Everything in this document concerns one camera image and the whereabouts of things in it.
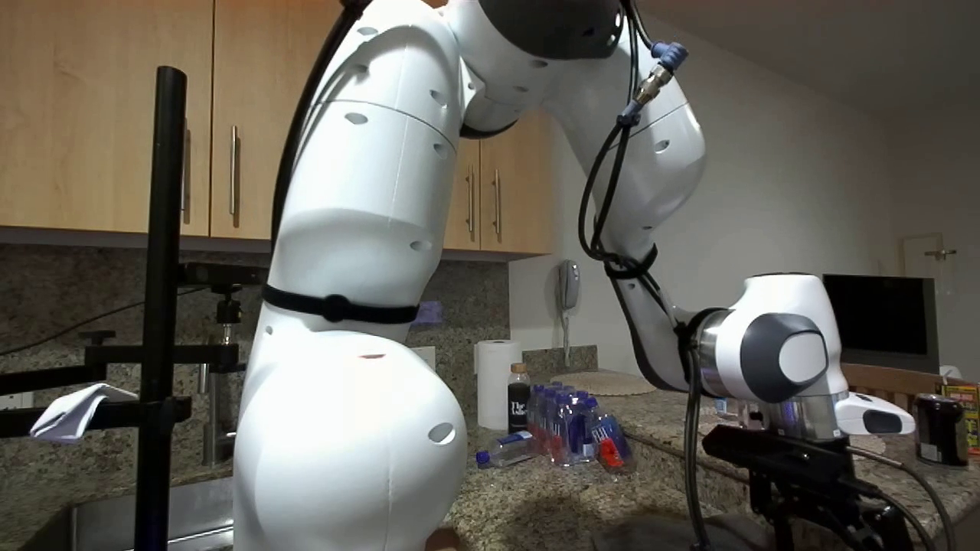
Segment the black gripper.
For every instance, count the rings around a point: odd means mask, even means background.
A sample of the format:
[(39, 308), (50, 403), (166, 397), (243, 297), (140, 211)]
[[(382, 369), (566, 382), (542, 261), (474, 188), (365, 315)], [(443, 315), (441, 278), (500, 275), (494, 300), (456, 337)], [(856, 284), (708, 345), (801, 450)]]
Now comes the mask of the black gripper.
[(778, 551), (801, 551), (797, 520), (833, 531), (845, 551), (914, 551), (914, 529), (902, 505), (857, 476), (813, 484), (755, 470), (751, 509), (776, 525)]

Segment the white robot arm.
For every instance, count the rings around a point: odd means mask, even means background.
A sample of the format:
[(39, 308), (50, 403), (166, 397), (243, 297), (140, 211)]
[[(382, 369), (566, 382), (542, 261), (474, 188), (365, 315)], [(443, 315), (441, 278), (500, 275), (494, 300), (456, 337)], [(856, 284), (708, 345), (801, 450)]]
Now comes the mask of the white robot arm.
[(848, 387), (821, 278), (755, 275), (736, 303), (683, 318), (649, 275), (656, 226), (705, 168), (683, 58), (630, 0), (368, 0), (334, 27), (282, 158), (236, 431), (236, 551), (421, 551), (441, 522), (466, 467), (463, 411), (405, 332), (441, 261), (459, 140), (534, 107), (589, 168), (578, 240), (616, 287), (641, 373), (767, 411), (767, 427), (708, 441), (755, 473), (760, 513), (907, 551), (845, 442), (917, 421)]

